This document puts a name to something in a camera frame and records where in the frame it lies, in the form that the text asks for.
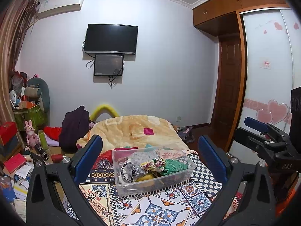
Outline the grey green plush toy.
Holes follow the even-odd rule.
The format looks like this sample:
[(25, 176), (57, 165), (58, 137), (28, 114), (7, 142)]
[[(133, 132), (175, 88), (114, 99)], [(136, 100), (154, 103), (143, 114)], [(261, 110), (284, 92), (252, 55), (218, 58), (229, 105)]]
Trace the grey green plush toy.
[(29, 99), (38, 101), (42, 112), (47, 113), (50, 107), (49, 87), (42, 78), (30, 78), (24, 91)]

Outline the wall mounted black television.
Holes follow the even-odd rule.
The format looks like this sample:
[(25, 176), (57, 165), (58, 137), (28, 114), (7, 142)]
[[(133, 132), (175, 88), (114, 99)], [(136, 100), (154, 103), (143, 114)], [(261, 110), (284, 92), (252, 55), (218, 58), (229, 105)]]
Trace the wall mounted black television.
[(136, 54), (138, 27), (124, 24), (89, 24), (83, 51), (86, 54)]

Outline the green bottle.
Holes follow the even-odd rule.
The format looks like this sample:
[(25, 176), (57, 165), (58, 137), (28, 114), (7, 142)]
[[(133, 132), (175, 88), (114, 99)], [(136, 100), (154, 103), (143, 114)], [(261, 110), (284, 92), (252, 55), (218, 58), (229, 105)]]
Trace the green bottle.
[(43, 130), (39, 130), (38, 131), (38, 136), (39, 136), (40, 145), (42, 146), (42, 148), (44, 150), (48, 150), (48, 144), (47, 144), (47, 140), (46, 140), (44, 131)]

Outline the green knitted cloth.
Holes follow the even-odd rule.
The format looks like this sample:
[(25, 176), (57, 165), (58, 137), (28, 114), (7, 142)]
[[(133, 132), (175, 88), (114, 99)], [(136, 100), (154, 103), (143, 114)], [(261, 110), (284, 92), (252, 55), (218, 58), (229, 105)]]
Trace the green knitted cloth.
[(183, 170), (188, 169), (188, 165), (184, 164), (183, 162), (179, 160), (173, 160), (173, 159), (166, 159), (164, 169), (160, 174), (163, 176), (170, 175), (173, 173), (177, 173)]

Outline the yellow curved pillow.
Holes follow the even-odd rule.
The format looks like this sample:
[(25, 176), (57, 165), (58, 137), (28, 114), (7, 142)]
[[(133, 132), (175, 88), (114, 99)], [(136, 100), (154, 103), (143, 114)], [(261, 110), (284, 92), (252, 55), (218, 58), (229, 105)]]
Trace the yellow curved pillow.
[(112, 106), (109, 104), (101, 104), (93, 111), (92, 114), (90, 114), (90, 120), (96, 121), (103, 113), (109, 114), (112, 118), (119, 117), (119, 114)]

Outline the patterned colourful tablecloth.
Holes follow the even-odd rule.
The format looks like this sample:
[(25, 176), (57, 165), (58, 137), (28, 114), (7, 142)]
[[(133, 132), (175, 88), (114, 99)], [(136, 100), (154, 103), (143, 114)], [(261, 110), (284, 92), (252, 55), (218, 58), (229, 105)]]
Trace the patterned colourful tablecloth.
[(187, 183), (132, 197), (118, 197), (113, 164), (99, 156), (79, 188), (106, 225), (196, 225), (222, 189), (194, 150), (163, 150), (162, 158), (195, 164)]

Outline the grey gloves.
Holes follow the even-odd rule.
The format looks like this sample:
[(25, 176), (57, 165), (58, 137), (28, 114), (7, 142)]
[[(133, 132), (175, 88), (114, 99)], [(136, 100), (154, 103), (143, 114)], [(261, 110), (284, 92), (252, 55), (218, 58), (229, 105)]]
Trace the grey gloves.
[(154, 150), (130, 154), (124, 162), (119, 163), (120, 174), (118, 182), (121, 184), (134, 183), (139, 177), (149, 174), (140, 167), (140, 164), (158, 157)]

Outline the floral fabric scrunchie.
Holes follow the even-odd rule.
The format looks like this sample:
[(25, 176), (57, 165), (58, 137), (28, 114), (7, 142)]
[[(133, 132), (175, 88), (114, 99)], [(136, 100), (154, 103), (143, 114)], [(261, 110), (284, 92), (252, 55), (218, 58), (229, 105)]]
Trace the floral fabric scrunchie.
[(140, 164), (140, 167), (146, 173), (158, 173), (163, 171), (165, 165), (165, 160), (162, 158), (155, 158), (150, 161), (144, 162)]

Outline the red box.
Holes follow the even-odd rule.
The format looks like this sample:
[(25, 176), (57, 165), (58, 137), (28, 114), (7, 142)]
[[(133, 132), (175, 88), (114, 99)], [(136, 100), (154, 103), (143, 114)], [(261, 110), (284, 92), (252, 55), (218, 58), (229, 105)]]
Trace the red box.
[(0, 127), (1, 145), (5, 146), (17, 133), (17, 126), (15, 122), (6, 122)]

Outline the white air conditioner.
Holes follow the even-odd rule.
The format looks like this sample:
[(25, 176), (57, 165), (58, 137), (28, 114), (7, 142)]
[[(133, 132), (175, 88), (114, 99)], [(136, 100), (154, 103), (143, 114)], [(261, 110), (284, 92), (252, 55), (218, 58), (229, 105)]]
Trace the white air conditioner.
[(40, 2), (37, 18), (44, 19), (54, 15), (80, 11), (84, 0), (45, 0)]

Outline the beige floral blanket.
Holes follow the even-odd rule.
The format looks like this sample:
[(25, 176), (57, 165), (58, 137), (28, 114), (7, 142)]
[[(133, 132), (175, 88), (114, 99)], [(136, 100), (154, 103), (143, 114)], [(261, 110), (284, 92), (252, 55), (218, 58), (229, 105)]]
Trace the beige floral blanket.
[(130, 115), (97, 122), (84, 137), (77, 140), (77, 148), (84, 148), (93, 135), (102, 138), (101, 153), (125, 146), (143, 148), (147, 144), (189, 149), (169, 121), (155, 116)]

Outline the green yellow scrub sponge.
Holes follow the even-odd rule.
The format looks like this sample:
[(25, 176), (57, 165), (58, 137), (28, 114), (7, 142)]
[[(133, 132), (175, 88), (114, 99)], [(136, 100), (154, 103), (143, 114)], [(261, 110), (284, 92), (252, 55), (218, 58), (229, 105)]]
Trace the green yellow scrub sponge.
[(148, 181), (148, 180), (153, 180), (155, 179), (156, 177), (152, 174), (152, 173), (149, 173), (149, 174), (146, 174), (144, 176), (141, 176), (139, 177), (136, 182), (144, 182), (144, 181)]

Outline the brown wooden door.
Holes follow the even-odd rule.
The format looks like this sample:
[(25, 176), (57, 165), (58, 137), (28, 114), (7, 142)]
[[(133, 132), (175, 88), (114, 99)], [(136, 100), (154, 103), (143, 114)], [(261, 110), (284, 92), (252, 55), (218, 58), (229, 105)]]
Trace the brown wooden door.
[(231, 129), (239, 100), (241, 80), (241, 41), (239, 34), (219, 37), (218, 78), (210, 138), (225, 152), (231, 142)]

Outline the wooden overhead cabinet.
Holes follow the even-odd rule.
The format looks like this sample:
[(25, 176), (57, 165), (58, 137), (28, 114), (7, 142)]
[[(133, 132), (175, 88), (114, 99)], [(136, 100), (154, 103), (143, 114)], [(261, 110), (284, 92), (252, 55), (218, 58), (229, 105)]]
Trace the wooden overhead cabinet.
[(240, 11), (258, 8), (289, 7), (286, 0), (209, 0), (193, 9), (195, 28), (212, 36), (239, 32)]

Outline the striped brown curtain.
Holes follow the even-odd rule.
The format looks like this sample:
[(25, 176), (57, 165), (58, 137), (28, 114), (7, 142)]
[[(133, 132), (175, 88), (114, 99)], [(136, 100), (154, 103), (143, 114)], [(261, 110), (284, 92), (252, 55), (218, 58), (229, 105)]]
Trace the striped brown curtain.
[(10, 79), (39, 0), (13, 0), (1, 13), (1, 124), (14, 120), (10, 104)]

